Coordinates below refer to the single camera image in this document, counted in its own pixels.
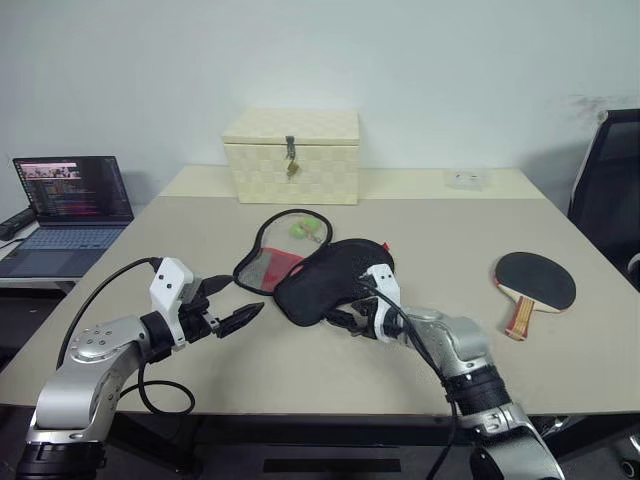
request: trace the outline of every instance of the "ping pong paddle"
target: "ping pong paddle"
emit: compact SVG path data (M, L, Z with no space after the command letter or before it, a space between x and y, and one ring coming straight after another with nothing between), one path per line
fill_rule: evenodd
M569 272L535 253L513 252L502 257L496 265L495 282L517 304L504 333L518 341L527 338L534 310L559 313L576 299L576 284Z

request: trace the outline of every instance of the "woven beige box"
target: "woven beige box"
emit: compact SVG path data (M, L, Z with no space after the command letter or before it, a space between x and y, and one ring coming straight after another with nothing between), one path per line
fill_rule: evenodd
M355 111L249 109L222 138L242 203L358 201Z

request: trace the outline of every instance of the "wooden paddle handle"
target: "wooden paddle handle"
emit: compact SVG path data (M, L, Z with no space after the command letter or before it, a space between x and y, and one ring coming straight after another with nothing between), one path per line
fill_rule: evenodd
M513 318L505 328L504 333L507 337L513 338L520 342L526 340L529 331L529 319L533 312L534 302L530 298L520 297Z

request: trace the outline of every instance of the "beige table surface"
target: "beige table surface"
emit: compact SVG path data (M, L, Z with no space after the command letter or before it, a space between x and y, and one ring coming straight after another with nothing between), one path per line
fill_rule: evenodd
M545 198L517 168L473 170L484 178L482 190L451 188L455 170L363 168L358 175L358 198L397 199L514 199ZM171 197L235 197L229 167L189 165L160 193Z
M0 375L0 403L33 405L53 373L73 314L108 274L136 258L179 257L202 275L230 273L251 248L258 226L282 205L241 205L233 198L160 196L63 300ZM334 239L388 242L404 305L474 318L489 336L511 396L528 413L637 411L640 406L638 294L548 200L362 200L315 206ZM562 263L578 289L564 314L536 313L530 337L502 334L513 303L492 284L493 264L526 250ZM151 270L114 282L81 326L149 311ZM305 414L447 414L444 391L418 355L352 338L320 323L294 326L270 298L234 285L211 297L217 315L247 303L267 306L249 326L208 337L148 369L148 379L184 383L196 412ZM182 408L180 393L151 390L163 408ZM137 395L121 410L144 411Z

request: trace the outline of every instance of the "robotic arm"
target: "robotic arm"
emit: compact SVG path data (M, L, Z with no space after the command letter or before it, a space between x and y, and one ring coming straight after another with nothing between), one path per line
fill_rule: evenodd
M363 281L370 291L400 305L400 289L388 265L370 267ZM380 296L360 300L353 308L367 318L361 333L383 342L414 347L405 320ZM555 458L514 403L476 322L451 318L425 308L405 308L415 332L429 352L447 392L461 412L459 425L477 445L471 469L477 480L564 480Z
M94 478L104 464L103 442L129 376L139 369L140 387L147 363L210 333L223 338L260 312L263 303L246 305L224 320L208 312L207 297L231 281L227 275L201 280L179 260L165 258L149 289L151 313L102 323L76 337L40 393L16 478ZM148 402L144 388L140 393L150 409L164 413Z

